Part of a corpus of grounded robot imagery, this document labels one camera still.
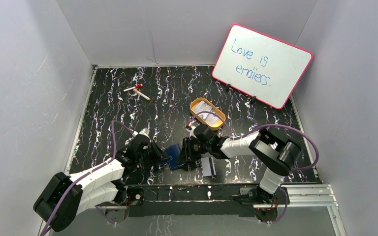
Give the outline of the blue leather card holder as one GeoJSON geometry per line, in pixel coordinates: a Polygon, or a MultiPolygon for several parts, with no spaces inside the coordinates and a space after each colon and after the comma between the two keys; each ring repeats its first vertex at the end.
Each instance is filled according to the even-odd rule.
{"type": "Polygon", "coordinates": [[[195,162],[184,162],[180,164],[177,163],[180,152],[181,152],[181,148],[179,144],[173,144],[165,149],[165,153],[170,157],[170,161],[168,162],[170,170],[190,171],[192,169],[195,169],[196,168],[195,162]]]}

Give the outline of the white magnetic stripe card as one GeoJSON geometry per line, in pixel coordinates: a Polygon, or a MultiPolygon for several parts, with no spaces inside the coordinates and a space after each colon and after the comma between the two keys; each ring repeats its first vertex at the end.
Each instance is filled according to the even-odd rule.
{"type": "Polygon", "coordinates": [[[216,168],[212,157],[201,158],[202,173],[205,177],[213,177],[216,175],[216,168]]]}

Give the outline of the silver credit card stack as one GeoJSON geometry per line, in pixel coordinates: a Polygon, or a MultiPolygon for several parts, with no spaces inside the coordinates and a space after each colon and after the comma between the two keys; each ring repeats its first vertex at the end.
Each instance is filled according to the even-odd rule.
{"type": "Polygon", "coordinates": [[[215,123],[220,120],[217,116],[213,115],[215,112],[213,111],[212,106],[205,101],[198,102],[193,107],[193,111],[195,114],[202,112],[198,116],[209,126],[214,126],[215,123]]]}

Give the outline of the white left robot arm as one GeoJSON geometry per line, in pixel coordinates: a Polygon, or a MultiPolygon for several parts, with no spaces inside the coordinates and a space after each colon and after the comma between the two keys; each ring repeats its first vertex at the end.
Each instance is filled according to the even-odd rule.
{"type": "Polygon", "coordinates": [[[123,204],[127,191],[118,183],[143,166],[154,166],[169,161],[170,157],[146,134],[135,134],[130,143],[118,147],[107,161],[87,170],[53,175],[33,210],[45,222],[43,234],[49,229],[60,232],[75,217],[94,206],[113,202],[123,204]]]}

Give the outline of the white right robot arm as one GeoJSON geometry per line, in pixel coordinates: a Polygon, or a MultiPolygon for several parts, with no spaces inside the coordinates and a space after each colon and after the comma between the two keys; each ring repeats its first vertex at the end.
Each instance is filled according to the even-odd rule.
{"type": "Polygon", "coordinates": [[[257,188],[258,199],[271,203],[277,197],[277,189],[289,175],[301,148],[290,139],[281,139],[268,126],[244,136],[221,136],[209,126],[201,124],[183,138],[177,163],[188,163],[210,154],[216,159],[230,159],[236,156],[256,156],[266,170],[257,188]]]}

